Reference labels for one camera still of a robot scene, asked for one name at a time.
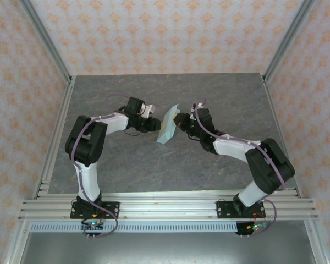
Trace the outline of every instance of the gray marble surface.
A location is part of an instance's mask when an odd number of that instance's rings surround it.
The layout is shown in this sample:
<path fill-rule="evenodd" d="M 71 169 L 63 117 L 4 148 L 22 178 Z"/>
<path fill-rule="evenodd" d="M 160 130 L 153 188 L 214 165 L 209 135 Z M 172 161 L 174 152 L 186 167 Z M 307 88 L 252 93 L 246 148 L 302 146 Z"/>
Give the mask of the gray marble surface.
<path fill-rule="evenodd" d="M 105 101 L 106 96 L 116 92 L 154 104 L 153 116 L 161 120 L 177 103 L 181 112 L 190 112 L 194 102 L 207 98 L 206 107 L 220 131 L 250 140 L 271 137 L 281 145 L 258 73 L 78 76 L 49 193 L 77 193 L 77 178 L 64 152 L 65 142 L 79 115 L 110 114 L 126 105 L 127 99 L 122 97 Z M 158 132 L 129 136 L 120 131 L 108 135 L 97 166 L 100 189 L 105 192 L 241 189 L 252 181 L 246 163 L 206 152 L 179 129 L 165 145 L 157 143 L 157 137 Z M 295 186 L 293 180 L 287 183 Z"/>

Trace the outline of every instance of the patterned wall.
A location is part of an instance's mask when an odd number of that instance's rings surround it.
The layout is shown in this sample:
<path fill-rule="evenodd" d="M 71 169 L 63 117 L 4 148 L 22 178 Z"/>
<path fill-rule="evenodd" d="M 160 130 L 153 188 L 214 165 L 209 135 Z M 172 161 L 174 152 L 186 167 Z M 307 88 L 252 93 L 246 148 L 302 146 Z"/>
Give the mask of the patterned wall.
<path fill-rule="evenodd" d="M 33 0 L 73 75 L 264 73 L 303 0 Z"/>
<path fill-rule="evenodd" d="M 18 1 L 0 1 L 0 263 L 41 173 L 64 88 Z"/>
<path fill-rule="evenodd" d="M 330 234 L 330 0 L 313 7 L 269 89 L 303 194 Z"/>

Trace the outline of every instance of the aluminum frame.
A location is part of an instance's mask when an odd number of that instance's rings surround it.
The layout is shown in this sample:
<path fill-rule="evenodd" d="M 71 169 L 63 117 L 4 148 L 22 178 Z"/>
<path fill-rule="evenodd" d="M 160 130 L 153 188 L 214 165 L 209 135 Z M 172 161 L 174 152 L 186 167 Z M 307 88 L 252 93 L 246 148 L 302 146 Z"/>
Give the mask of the aluminum frame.
<path fill-rule="evenodd" d="M 34 6 L 32 5 L 30 0 L 19 0 L 23 10 L 25 11 L 27 17 L 33 24 L 37 34 L 39 35 L 40 39 L 42 40 L 43 44 L 47 48 L 52 60 L 54 61 L 57 69 L 59 70 L 61 76 L 64 78 L 66 82 L 69 82 L 71 76 L 68 72 L 68 69 L 65 66 L 65 63 L 61 59 L 59 52 L 57 51 L 53 41 L 51 40 L 47 30 L 45 29 L 41 19 L 39 18 L 37 11 L 35 10 Z"/>
<path fill-rule="evenodd" d="M 75 198 L 75 195 L 48 194 L 52 169 L 56 159 L 56 153 L 63 130 L 63 124 L 67 115 L 69 101 L 72 95 L 74 78 L 71 81 L 71 77 L 64 62 L 62 61 L 30 0 L 19 0 L 19 2 L 23 6 L 38 35 L 48 49 L 49 54 L 54 60 L 60 74 L 68 82 L 68 86 L 59 110 L 59 115 L 56 119 L 56 126 L 42 170 L 42 177 L 38 188 L 36 188 L 36 195 L 33 200 L 25 200 L 23 203 L 19 216 L 19 222 L 4 261 L 5 264 L 20 263 L 32 221 L 47 221 L 47 219 L 49 221 L 77 221 L 69 219 L 69 211 L 71 208 L 70 202 Z M 265 89 L 281 136 L 283 136 L 283 133 L 278 124 L 276 113 L 274 111 L 273 104 L 271 103 L 271 98 L 266 84 L 278 68 L 282 58 L 288 50 L 288 47 L 293 41 L 294 36 L 297 34 L 303 24 L 303 21 L 308 15 L 309 10 L 315 2 L 315 0 L 304 0 L 296 18 L 291 24 L 270 65 L 268 66 L 265 75 L 263 76 L 263 83 L 265 84 Z M 103 199 L 118 199 L 122 202 L 119 219 L 121 222 L 186 220 L 193 222 L 204 221 L 210 223 L 213 221 L 218 221 L 216 217 L 215 201 L 220 198 L 231 200 L 238 192 L 239 190 L 139 192 L 103 194 Z M 318 215 L 315 210 L 313 200 L 301 198 L 296 190 L 285 190 L 275 193 L 270 197 L 270 200 L 277 205 L 278 221 L 288 219 L 304 220 L 316 263 L 330 263 L 330 255 L 327 251 L 326 242 L 321 239 L 320 222 L 316 221 L 318 220 Z M 267 219 L 271 220 L 273 218 L 273 210 L 271 205 L 266 203 L 265 207 Z"/>
<path fill-rule="evenodd" d="M 264 82 L 268 83 L 272 79 L 272 76 L 274 75 L 275 71 L 279 67 L 283 57 L 286 54 L 286 51 L 288 50 L 294 37 L 296 36 L 299 29 L 301 28 L 303 22 L 309 15 L 309 11 L 315 2 L 316 2 L 316 0 L 304 0 L 304 2 L 302 3 L 300 9 L 297 12 L 295 19 L 293 20 L 290 28 L 286 32 L 286 35 L 282 39 L 280 46 L 278 47 L 265 74 L 263 75 Z"/>

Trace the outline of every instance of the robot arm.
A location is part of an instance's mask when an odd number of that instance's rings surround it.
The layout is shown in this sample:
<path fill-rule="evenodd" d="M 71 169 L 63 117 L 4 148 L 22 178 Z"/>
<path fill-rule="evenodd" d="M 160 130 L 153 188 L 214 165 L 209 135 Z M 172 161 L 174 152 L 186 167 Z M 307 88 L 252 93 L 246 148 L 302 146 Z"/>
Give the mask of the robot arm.
<path fill-rule="evenodd" d="M 268 138 L 263 141 L 248 141 L 248 144 L 243 142 L 244 140 L 236 141 L 234 137 L 231 137 L 229 134 L 215 129 L 208 109 L 199 106 L 197 110 L 198 116 L 196 116 L 194 111 L 195 107 L 194 104 L 191 114 L 177 114 L 174 117 L 176 126 L 189 136 L 197 137 L 206 151 L 215 155 L 231 156 L 249 165 L 253 181 L 234 197 L 233 207 L 239 215 L 243 215 L 243 213 L 252 210 L 252 207 L 258 201 L 273 193 L 281 186 L 278 175 L 271 165 L 268 164 L 264 155 L 254 145 L 262 148 L 271 158 L 284 182 L 294 176 L 295 170 L 293 166 L 273 139 Z M 211 134 L 220 136 L 220 138 L 213 137 L 206 133 L 199 125 L 197 119 L 200 120 L 206 130 Z"/>
<path fill-rule="evenodd" d="M 106 135 L 129 128 L 135 128 L 143 133 L 160 130 L 161 121 L 150 117 L 154 110 L 154 105 L 147 106 L 144 101 L 131 97 L 127 106 L 120 108 L 111 115 L 100 117 L 83 133 L 74 155 L 78 165 L 74 164 L 76 174 L 79 175 L 79 170 L 81 170 L 83 185 L 80 178 L 77 177 L 79 192 L 76 202 L 73 203 L 73 209 L 76 213 L 71 213 L 71 218 L 74 216 L 75 218 L 87 219 L 98 215 L 98 209 L 88 202 L 86 196 L 95 204 L 102 206 L 101 191 L 97 181 L 97 161 L 101 156 Z M 83 127 L 93 119 L 85 115 L 77 118 L 65 144 L 65 152 L 69 154 L 70 158 L 77 137 Z"/>

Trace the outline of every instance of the blue object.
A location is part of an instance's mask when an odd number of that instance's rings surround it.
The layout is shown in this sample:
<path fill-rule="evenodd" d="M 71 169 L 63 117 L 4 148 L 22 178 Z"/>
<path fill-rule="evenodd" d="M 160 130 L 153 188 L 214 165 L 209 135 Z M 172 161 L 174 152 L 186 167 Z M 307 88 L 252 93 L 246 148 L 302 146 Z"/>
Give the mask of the blue object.
<path fill-rule="evenodd" d="M 178 104 L 171 107 L 171 109 L 164 116 L 163 123 L 161 124 L 161 130 L 159 132 L 159 136 L 156 142 L 165 144 L 174 136 L 176 124 L 173 119 L 180 112 L 177 107 Z"/>

